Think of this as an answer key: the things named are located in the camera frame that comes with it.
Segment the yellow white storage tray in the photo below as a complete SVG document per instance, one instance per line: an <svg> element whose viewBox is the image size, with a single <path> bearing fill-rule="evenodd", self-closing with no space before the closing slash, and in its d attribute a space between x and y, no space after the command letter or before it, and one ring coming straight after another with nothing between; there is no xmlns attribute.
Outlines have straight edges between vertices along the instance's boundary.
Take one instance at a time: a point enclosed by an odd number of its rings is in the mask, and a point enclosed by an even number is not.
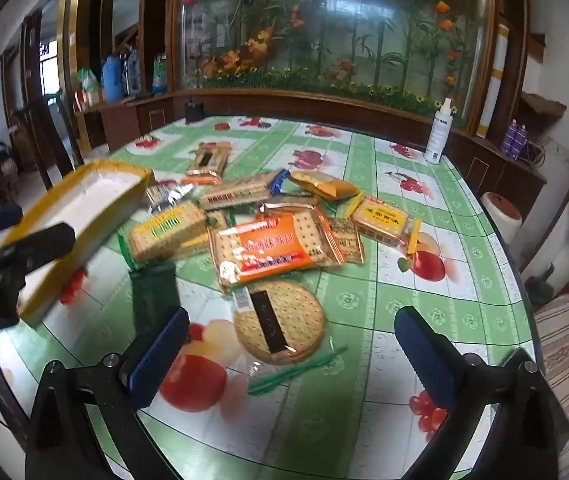
<svg viewBox="0 0 569 480"><path fill-rule="evenodd" d="M75 233L71 253L28 274L18 315L38 323L71 283L72 275L138 209L153 171L118 160L94 160L67 174L24 214L1 244L9 245L60 222Z"/></svg>

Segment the yellow green label cracker pack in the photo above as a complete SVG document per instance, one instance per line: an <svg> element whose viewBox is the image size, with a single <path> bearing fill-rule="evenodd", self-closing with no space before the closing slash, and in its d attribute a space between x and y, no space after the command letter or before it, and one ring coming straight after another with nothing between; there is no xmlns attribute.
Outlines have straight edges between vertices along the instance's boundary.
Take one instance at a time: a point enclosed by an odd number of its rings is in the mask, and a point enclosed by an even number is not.
<svg viewBox="0 0 569 480"><path fill-rule="evenodd" d="M121 255L130 270L172 257L188 240L206 232L207 216L192 200L154 214L126 232L118 232Z"/></svg>

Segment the barcode cracker pack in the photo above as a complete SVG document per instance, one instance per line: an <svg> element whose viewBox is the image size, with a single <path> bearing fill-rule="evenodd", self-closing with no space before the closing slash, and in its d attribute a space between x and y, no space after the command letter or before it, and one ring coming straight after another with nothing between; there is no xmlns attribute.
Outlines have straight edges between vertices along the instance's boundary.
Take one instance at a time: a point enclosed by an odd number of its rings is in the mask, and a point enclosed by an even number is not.
<svg viewBox="0 0 569 480"><path fill-rule="evenodd" d="M201 142L193 152L194 159L185 171L181 184L218 185L232 150L229 142Z"/></svg>

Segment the round cracker pack green ends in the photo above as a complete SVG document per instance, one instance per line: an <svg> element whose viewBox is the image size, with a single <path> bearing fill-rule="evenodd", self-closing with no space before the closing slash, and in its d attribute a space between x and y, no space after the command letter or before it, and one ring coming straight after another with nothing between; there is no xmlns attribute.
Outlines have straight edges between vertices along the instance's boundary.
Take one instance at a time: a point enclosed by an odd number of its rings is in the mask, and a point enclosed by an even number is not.
<svg viewBox="0 0 569 480"><path fill-rule="evenodd" d="M293 379L328 367L347 352L332 335L325 311L307 288L263 281L232 292L232 322L249 361L249 396L266 396Z"/></svg>

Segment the brown text cracker pack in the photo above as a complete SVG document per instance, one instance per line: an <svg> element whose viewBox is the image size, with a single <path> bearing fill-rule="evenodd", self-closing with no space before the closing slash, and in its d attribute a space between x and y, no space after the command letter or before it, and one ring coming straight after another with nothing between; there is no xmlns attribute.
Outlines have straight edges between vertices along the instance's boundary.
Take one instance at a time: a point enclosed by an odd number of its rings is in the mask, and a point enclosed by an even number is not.
<svg viewBox="0 0 569 480"><path fill-rule="evenodd" d="M330 218L329 226L347 263L364 264L365 250L351 219Z"/></svg>

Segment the long blue end cracker pack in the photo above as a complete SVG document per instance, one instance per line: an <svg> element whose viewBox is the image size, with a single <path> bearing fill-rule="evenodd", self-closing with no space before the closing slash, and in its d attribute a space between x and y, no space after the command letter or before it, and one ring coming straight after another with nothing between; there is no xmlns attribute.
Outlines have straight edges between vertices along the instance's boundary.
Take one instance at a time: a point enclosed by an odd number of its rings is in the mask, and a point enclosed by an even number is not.
<svg viewBox="0 0 569 480"><path fill-rule="evenodd" d="M198 198L198 204L203 210L211 211L260 203L278 195L289 176L289 170L279 169L208 186Z"/></svg>

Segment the orange label cracker pack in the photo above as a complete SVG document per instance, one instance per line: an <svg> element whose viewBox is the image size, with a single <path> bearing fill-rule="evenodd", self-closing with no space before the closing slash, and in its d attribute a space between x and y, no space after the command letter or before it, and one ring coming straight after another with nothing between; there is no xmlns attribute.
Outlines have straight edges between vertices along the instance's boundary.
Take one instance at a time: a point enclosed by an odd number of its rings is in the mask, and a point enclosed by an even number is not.
<svg viewBox="0 0 569 480"><path fill-rule="evenodd" d="M317 207L211 229L208 242L217 281L223 289L345 263L328 218Z"/></svg>

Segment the orange yellow snack bag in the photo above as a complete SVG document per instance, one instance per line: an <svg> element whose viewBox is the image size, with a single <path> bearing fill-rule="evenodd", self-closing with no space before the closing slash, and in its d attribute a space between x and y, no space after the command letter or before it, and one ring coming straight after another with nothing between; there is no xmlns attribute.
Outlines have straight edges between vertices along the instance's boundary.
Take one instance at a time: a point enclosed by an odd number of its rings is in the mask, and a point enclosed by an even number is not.
<svg viewBox="0 0 569 480"><path fill-rule="evenodd" d="M291 171L289 179L300 188L321 196L329 202L347 200L359 193L358 188L350 182L320 171Z"/></svg>

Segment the silver foil snack pack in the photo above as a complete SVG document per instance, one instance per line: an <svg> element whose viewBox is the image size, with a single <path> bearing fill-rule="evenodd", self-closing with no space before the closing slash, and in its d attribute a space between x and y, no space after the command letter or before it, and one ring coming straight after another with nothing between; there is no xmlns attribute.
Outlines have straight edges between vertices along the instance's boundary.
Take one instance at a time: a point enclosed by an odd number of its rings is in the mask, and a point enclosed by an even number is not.
<svg viewBox="0 0 569 480"><path fill-rule="evenodd" d="M150 214L158 214L188 200L193 190L193 184L178 184L174 181L149 186L146 190L146 200Z"/></svg>

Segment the green fruit pattern tablecloth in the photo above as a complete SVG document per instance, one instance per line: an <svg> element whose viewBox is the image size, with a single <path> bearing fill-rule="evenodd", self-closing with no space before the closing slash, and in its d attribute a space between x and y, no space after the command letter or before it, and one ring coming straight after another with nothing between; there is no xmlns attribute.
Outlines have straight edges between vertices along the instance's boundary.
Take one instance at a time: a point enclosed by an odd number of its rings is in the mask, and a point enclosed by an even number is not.
<svg viewBox="0 0 569 480"><path fill-rule="evenodd" d="M200 413L156 398L140 415L187 479L397 479L427 443L409 402L421 391L397 343L396 312L410 304L463 352L501 362L531 348L518 274L455 166L342 129L254 117L174 122L132 141L114 158L178 178L202 142L224 140L230 179L267 169L317 169L408 211L437 245L445 274L415 273L391 247L364 240L365 262L305 270L291 280L323 305L341 354L275 391L247 398L245 360L230 365L234 390Z"/></svg>

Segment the green snack bag on shelf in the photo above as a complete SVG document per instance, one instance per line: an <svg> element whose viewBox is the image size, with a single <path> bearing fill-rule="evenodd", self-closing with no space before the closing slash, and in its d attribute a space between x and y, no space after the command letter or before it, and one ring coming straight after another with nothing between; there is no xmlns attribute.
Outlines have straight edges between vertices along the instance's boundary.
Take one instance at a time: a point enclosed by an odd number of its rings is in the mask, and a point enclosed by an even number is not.
<svg viewBox="0 0 569 480"><path fill-rule="evenodd" d="M76 79L83 92L89 93L100 89L99 81L90 68L79 68L76 73Z"/></svg>

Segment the blue water jug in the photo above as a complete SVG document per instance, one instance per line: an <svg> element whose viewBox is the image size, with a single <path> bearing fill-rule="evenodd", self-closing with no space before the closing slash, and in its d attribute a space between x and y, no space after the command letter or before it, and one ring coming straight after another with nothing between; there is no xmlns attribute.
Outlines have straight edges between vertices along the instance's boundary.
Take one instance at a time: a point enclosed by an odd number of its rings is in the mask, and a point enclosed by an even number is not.
<svg viewBox="0 0 569 480"><path fill-rule="evenodd" d="M102 65L101 73L104 100L111 104L124 98L122 65L118 58L109 55Z"/></svg>

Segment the white orange cylinder bin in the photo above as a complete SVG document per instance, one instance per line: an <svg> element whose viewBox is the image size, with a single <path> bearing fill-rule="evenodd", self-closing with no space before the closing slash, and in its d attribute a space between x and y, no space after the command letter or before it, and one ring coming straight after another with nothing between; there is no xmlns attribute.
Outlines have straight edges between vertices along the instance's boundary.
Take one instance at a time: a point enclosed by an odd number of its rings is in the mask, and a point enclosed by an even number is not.
<svg viewBox="0 0 569 480"><path fill-rule="evenodd" d="M522 226L522 216L519 210L509 200L494 192L484 193L481 202L503 241L510 245Z"/></svg>

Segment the square yellow label cracker pack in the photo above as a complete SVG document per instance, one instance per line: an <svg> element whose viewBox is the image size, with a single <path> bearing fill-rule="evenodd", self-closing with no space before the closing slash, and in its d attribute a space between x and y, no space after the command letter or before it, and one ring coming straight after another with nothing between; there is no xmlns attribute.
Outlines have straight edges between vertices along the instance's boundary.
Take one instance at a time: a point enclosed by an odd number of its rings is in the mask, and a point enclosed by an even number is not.
<svg viewBox="0 0 569 480"><path fill-rule="evenodd" d="M405 255L417 250L421 220L403 209L360 192L347 202L344 217L353 221L359 233Z"/></svg>

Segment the purple bottles on shelf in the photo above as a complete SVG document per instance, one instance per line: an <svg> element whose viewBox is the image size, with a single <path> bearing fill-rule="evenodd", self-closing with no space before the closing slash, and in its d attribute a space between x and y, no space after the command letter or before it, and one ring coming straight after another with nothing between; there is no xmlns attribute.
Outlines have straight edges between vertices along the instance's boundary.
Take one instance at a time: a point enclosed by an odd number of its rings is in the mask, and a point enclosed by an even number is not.
<svg viewBox="0 0 569 480"><path fill-rule="evenodd" d="M510 160L517 160L527 145L527 127L513 120L501 142L501 152Z"/></svg>

